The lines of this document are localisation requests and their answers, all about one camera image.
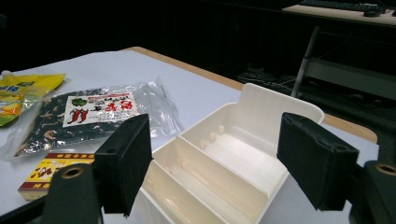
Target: desk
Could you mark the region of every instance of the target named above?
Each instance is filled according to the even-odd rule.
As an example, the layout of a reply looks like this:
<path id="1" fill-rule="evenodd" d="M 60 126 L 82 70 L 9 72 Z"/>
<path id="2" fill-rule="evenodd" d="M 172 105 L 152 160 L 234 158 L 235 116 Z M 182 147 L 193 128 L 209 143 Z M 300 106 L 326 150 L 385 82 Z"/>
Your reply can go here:
<path id="1" fill-rule="evenodd" d="M 196 75 L 209 78 L 211 80 L 214 80 L 214 81 L 216 81 L 218 83 L 221 83 L 221 84 L 226 85 L 228 87 L 231 87 L 233 89 L 236 89 L 236 90 L 239 90 L 239 91 L 242 90 L 243 83 L 241 83 L 241 82 L 237 82 L 237 81 L 229 79 L 227 77 L 222 77 L 220 75 L 208 72 L 208 71 L 206 71 L 204 69 L 192 66 L 190 64 L 183 63 L 181 61 L 166 57 L 166 56 L 161 55 L 161 54 L 159 54 L 157 52 L 153 52 L 151 50 L 143 49 L 143 48 L 140 48 L 140 47 L 132 47 L 132 48 L 129 48 L 127 50 L 137 51 L 139 53 L 148 55 L 149 57 L 152 57 L 154 59 L 160 60 L 160 61 L 165 62 L 165 63 L 170 63 L 170 64 L 172 64 L 174 66 L 180 67 L 180 68 L 185 69 L 185 70 L 190 71 L 190 72 L 193 72 Z M 376 143 L 376 141 L 377 141 L 376 134 L 373 131 L 371 131 L 370 129 L 367 129 L 367 128 L 363 127 L 363 126 L 360 126 L 358 124 L 349 122 L 347 120 L 339 119 L 339 118 L 337 118 L 335 116 L 326 114 L 323 122 L 328 124 L 328 125 L 331 125 L 331 126 L 333 126 L 335 128 L 344 130 L 344 131 L 346 131 L 348 133 L 352 133 L 352 134 L 355 134 L 357 136 L 360 136 L 360 137 L 362 137 L 364 139 L 367 139 L 367 140 L 369 140 L 371 142 Z"/>
<path id="2" fill-rule="evenodd" d="M 282 10 L 285 12 L 292 12 L 292 13 L 296 13 L 296 14 L 300 14 L 300 15 L 316 16 L 316 17 L 320 17 L 320 18 L 334 19 L 334 20 L 338 20 L 338 21 L 356 22 L 356 23 L 363 24 L 363 25 L 367 24 L 370 26 L 378 26 L 378 27 L 385 26 L 385 27 L 390 27 L 390 28 L 396 28 L 396 17 L 393 17 L 391 15 L 393 10 L 389 10 L 389 11 L 387 11 L 387 13 L 382 14 L 381 16 L 375 17 L 375 18 L 363 17 L 363 13 L 359 12 L 359 11 L 348 11 L 348 10 L 339 10 L 339 9 L 323 8 L 323 7 L 306 7 L 306 6 L 296 5 L 296 6 L 292 6 L 292 7 L 285 7 Z M 315 45 L 315 41 L 317 39 L 318 32 L 319 32 L 319 25 L 317 24 L 312 32 L 311 39 L 309 41 L 308 47 L 305 52 L 305 56 L 303 57 L 303 60 L 302 60 L 301 66 L 300 66 L 299 73 L 297 75 L 296 81 L 293 86 L 293 90 L 291 93 L 291 96 L 293 96 L 293 97 L 295 97 L 297 95 L 297 92 L 301 85 L 302 78 L 305 76 L 306 68 L 308 66 L 309 58 L 311 57 L 312 48 Z M 382 90 L 393 90 L 394 85 L 389 84 L 389 81 L 395 80 L 395 78 L 387 77 L 386 75 L 381 75 L 381 76 L 380 75 L 381 74 L 378 74 L 379 79 L 377 80 L 377 81 L 380 81 L 377 85 L 379 88 L 374 88 L 375 92 L 366 90 L 364 88 L 361 89 L 360 86 L 357 84 L 353 85 L 352 88 L 360 90 L 360 91 L 370 92 L 372 94 L 377 94 L 377 95 L 380 95 L 383 97 L 389 98 L 389 96 L 390 96 L 390 98 L 392 98 L 394 95 L 394 91 L 391 91 L 389 93 L 389 91 L 382 91 Z M 361 76 L 361 78 L 364 78 L 363 82 L 372 83 L 371 85 L 373 85 L 372 78 L 370 78 L 369 76 Z"/>
<path id="3" fill-rule="evenodd" d="M 161 77 L 163 85 L 169 90 L 170 97 L 177 106 L 180 122 L 185 128 L 192 126 L 220 106 L 236 102 L 239 98 L 239 90 L 214 81 L 217 78 L 221 80 L 222 77 L 208 72 L 203 72 L 203 76 L 209 76 L 210 78 L 196 76 L 195 73 L 166 63 L 166 61 L 169 60 L 169 62 L 174 62 L 178 65 L 186 65 L 184 63 L 173 61 L 170 58 L 145 49 L 132 49 L 134 50 L 92 53 L 71 60 L 14 73 L 22 75 L 65 72 L 64 83 L 52 94 L 104 86 L 125 85 L 126 83 L 134 84 L 139 81 L 151 82 L 155 78 Z M 146 52 L 146 54 L 151 54 L 151 56 L 157 55 L 159 60 L 138 51 Z M 186 66 L 190 69 L 195 69 L 193 66 Z M 230 80 L 228 85 L 237 87 L 240 84 Z M 377 144 L 330 125 L 322 125 L 361 151 L 359 164 L 377 158 Z M 9 130 L 0 130 L 1 145 L 7 141 L 8 134 Z M 153 138 L 152 149 L 157 149 L 169 140 L 166 138 Z M 78 144 L 70 147 L 70 149 L 81 152 L 94 152 L 103 142 L 104 140 L 99 140 Z M 17 192 L 17 188 L 44 156 L 43 154 L 37 154 L 14 162 L 0 161 L 0 170 L 2 170 L 0 174 L 2 182 L 0 215 L 26 204 L 22 196 Z M 133 211 L 129 218 L 126 219 L 118 214 L 105 214 L 105 223 L 156 223 L 156 216 L 160 214 L 158 211 L 146 211 L 142 197 L 141 194 L 136 196 Z M 347 204 L 344 212 L 316 212 L 305 198 L 303 192 L 298 188 L 295 180 L 292 177 L 288 177 L 264 216 L 263 221 L 271 224 L 318 223 L 320 220 L 321 223 L 336 222 L 347 224 L 349 208 L 350 206 Z"/>

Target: floor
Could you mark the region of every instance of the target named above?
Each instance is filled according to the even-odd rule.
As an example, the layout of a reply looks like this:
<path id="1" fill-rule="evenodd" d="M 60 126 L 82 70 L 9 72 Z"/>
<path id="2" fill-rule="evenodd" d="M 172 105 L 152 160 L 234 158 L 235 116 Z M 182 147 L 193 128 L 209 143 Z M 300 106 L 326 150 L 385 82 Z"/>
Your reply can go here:
<path id="1" fill-rule="evenodd" d="M 235 79 L 290 95 L 295 77 L 274 77 L 249 68 Z M 298 97 L 319 106 L 326 114 L 371 129 L 377 135 L 378 160 L 396 164 L 396 101 L 310 77 L 304 78 Z"/>

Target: snack package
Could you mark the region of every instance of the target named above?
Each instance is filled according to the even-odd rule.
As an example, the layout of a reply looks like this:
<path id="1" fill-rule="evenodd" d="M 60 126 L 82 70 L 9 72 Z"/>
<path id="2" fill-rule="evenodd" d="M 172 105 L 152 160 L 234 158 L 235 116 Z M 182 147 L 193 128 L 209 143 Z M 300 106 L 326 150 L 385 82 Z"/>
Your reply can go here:
<path id="1" fill-rule="evenodd" d="M 4 74 L 0 79 L 0 127 L 17 118 L 37 100 L 58 87 L 65 74 Z"/>
<path id="2" fill-rule="evenodd" d="M 151 137 L 174 136 L 182 128 L 177 109 L 155 82 L 73 91 L 44 97 L 11 129 L 0 158 L 20 156 L 109 137 L 128 118 L 148 114 Z"/>

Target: white plastic tray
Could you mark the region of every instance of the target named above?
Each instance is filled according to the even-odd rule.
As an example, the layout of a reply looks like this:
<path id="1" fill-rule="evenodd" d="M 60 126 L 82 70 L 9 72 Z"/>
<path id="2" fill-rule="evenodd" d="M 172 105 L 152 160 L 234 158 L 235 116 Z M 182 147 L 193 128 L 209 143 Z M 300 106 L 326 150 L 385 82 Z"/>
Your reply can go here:
<path id="1" fill-rule="evenodd" d="M 162 223 L 259 223 L 288 176 L 276 158 L 283 112 L 324 119 L 315 105 L 254 84 L 153 152 L 141 188 Z"/>

